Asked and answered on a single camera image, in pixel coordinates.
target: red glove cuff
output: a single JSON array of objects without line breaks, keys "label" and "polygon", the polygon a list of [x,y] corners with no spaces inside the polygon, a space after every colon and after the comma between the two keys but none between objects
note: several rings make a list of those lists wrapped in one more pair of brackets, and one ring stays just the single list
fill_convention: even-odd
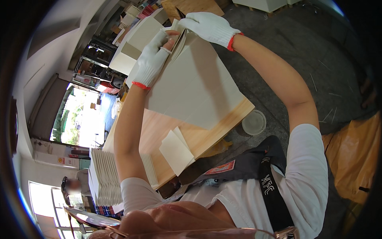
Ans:
[{"label": "red glove cuff", "polygon": [[231,40],[230,40],[230,42],[228,43],[228,47],[227,47],[227,49],[230,50],[230,51],[232,51],[232,52],[235,51],[235,50],[232,48],[233,37],[234,37],[235,35],[233,35],[233,36],[231,37]]},{"label": "red glove cuff", "polygon": [[145,86],[145,85],[142,84],[142,83],[139,83],[139,82],[136,82],[136,81],[133,81],[132,83],[133,83],[134,85],[138,86],[139,88],[142,88],[142,89],[150,89],[150,87]]}]

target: white sleeve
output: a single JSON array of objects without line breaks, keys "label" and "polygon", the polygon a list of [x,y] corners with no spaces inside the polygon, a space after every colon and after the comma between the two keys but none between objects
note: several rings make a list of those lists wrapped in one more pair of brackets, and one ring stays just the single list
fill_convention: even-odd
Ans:
[{"label": "white sleeve", "polygon": [[288,204],[297,226],[306,238],[321,232],[328,201],[328,168],[320,131],[311,124],[301,124],[289,137],[284,183],[293,199]]},{"label": "white sleeve", "polygon": [[124,214],[144,210],[162,203],[162,196],[143,179],[129,177],[121,182]]}]

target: wooden workbench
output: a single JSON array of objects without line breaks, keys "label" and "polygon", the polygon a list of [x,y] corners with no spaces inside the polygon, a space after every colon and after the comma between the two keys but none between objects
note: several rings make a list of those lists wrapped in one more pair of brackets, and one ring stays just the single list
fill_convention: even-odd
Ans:
[{"label": "wooden workbench", "polygon": [[[154,189],[161,187],[175,177],[175,173],[159,151],[159,146],[162,144],[162,140],[167,136],[170,130],[179,126],[191,153],[194,155],[195,159],[198,159],[204,152],[219,142],[231,129],[238,125],[254,108],[255,106],[243,96],[243,100],[234,108],[234,110],[232,110],[211,130],[206,130],[145,109],[139,152],[151,155],[152,163],[159,182],[159,186]],[[114,153],[113,138],[116,122],[117,119],[106,139],[102,149],[103,151]]]}]

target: white cotton glove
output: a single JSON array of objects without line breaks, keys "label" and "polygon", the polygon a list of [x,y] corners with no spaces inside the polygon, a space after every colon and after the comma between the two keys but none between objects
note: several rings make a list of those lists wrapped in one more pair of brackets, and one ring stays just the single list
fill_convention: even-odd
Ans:
[{"label": "white cotton glove", "polygon": [[[170,34],[178,35],[179,33],[171,31]],[[137,64],[139,67],[132,83],[143,89],[150,89],[149,85],[161,71],[174,43],[174,39],[169,39],[168,34],[160,30],[144,47],[142,54],[138,58]]]},{"label": "white cotton glove", "polygon": [[231,51],[233,51],[233,36],[242,34],[240,30],[232,28],[226,19],[208,12],[188,13],[179,24],[204,40],[224,46]]}]

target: glasses frame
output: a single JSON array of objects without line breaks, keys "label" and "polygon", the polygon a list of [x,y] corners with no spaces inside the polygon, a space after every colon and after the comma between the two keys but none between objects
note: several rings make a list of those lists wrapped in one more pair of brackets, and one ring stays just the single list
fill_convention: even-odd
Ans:
[{"label": "glasses frame", "polygon": [[[95,224],[92,224],[92,223],[89,223],[81,218],[79,218],[78,216],[76,216],[73,212],[69,211],[67,207],[64,207],[64,210],[66,213],[68,213],[68,215],[74,217],[78,222],[82,223],[82,224],[85,224],[85,225],[88,225],[88,226],[91,226],[93,228],[98,228],[98,229],[103,229],[103,230],[108,230],[110,231],[110,238],[132,238],[132,237],[135,237],[137,235],[129,235],[129,234],[126,234],[124,232],[121,232],[120,230],[118,230],[117,228],[115,228],[116,226],[108,226],[108,225],[105,225],[105,226],[100,226],[100,225],[95,225]],[[117,219],[113,219],[113,218],[108,218],[108,219],[111,219],[111,220],[115,220],[116,222],[120,222],[119,220]],[[261,230],[261,229],[256,229],[256,228],[222,228],[222,229],[202,229],[202,230],[186,230],[186,231],[170,231],[170,232],[156,232],[156,233],[147,233],[147,234],[140,234],[139,236],[141,237],[144,237],[144,238],[148,238],[150,235],[174,235],[174,234],[179,234],[179,233],[184,233],[184,232],[208,232],[208,231],[223,231],[223,230],[227,230],[227,229],[248,229],[248,230],[253,230],[254,233],[256,231],[261,231],[261,232],[264,232],[270,236],[273,236],[275,239],[287,239],[288,238],[288,235],[293,235],[293,239],[300,239],[300,236],[299,236],[299,232],[298,232],[298,229],[297,227],[295,226],[290,226],[290,227],[287,227],[281,231],[276,231],[274,232],[273,234],[268,232],[268,231],[264,231],[264,230]]]}]

